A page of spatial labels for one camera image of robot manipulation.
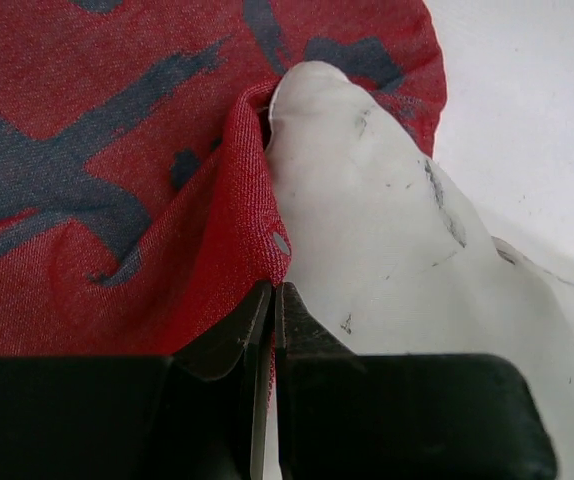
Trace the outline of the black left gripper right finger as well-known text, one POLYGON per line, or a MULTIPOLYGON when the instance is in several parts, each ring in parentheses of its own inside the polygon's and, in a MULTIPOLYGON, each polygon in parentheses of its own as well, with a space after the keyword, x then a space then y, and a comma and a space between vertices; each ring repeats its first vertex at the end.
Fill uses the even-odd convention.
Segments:
POLYGON ((305 307, 296 287, 275 304, 278 457, 285 479, 358 479, 362 363, 305 307))

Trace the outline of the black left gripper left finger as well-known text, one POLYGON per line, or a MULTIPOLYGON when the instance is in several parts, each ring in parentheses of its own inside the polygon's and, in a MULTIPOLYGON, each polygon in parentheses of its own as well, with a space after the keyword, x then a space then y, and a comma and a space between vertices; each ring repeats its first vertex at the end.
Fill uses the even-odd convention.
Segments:
POLYGON ((175 355, 174 435, 183 479, 263 477, 271 307, 271 284, 258 282, 175 355))

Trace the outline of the white pillow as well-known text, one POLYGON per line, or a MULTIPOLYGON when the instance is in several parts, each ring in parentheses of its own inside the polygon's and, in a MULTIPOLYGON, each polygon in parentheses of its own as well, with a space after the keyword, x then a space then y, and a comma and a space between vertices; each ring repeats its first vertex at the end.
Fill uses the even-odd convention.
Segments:
POLYGON ((351 349, 574 368, 574 284, 491 236, 362 87, 330 64, 300 63, 280 81, 269 120, 287 278, 351 349))

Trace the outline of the red patterned pillowcase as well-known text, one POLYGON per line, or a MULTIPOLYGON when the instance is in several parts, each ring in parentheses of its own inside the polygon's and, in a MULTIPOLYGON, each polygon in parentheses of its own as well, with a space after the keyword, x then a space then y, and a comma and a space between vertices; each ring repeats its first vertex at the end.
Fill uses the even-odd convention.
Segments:
POLYGON ((432 151, 421 1, 0 1, 0 356, 170 354, 279 282, 267 108, 309 60, 432 151))

